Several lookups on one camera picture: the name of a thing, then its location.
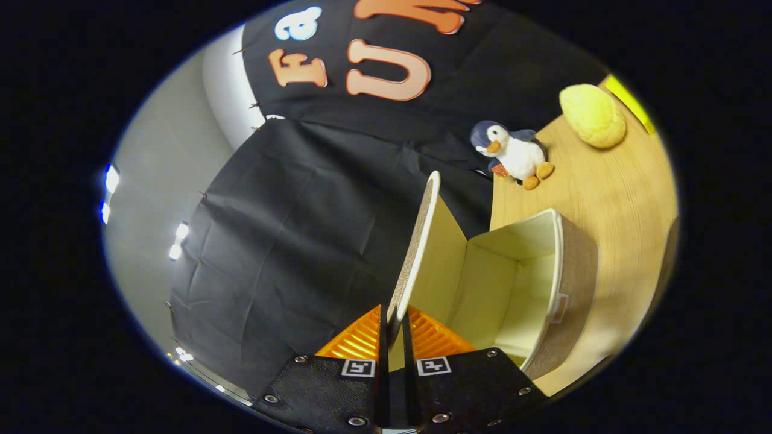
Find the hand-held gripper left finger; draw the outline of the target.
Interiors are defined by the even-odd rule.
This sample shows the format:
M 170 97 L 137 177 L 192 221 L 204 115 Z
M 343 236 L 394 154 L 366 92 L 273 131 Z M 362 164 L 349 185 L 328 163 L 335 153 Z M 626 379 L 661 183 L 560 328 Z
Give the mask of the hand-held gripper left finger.
M 385 311 L 379 304 L 317 352 L 287 360 L 254 410 L 292 433 L 381 433 L 390 415 Z

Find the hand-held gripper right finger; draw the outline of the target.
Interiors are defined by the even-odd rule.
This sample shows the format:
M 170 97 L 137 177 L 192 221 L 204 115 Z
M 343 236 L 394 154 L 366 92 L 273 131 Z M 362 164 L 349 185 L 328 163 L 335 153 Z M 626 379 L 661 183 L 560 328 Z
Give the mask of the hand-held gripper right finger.
M 405 406 L 418 433 L 502 433 L 549 402 L 502 349 L 477 350 L 415 307 L 402 332 Z

